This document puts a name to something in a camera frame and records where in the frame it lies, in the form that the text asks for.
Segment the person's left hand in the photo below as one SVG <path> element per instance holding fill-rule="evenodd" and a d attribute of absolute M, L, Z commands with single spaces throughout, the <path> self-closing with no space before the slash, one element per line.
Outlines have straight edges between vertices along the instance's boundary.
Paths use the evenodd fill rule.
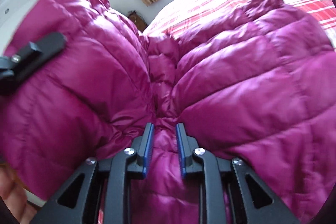
<path fill-rule="evenodd" d="M 17 184 L 9 168 L 1 165 L 1 198 L 21 224 L 30 223 L 37 211 L 27 202 L 24 188 Z"/>

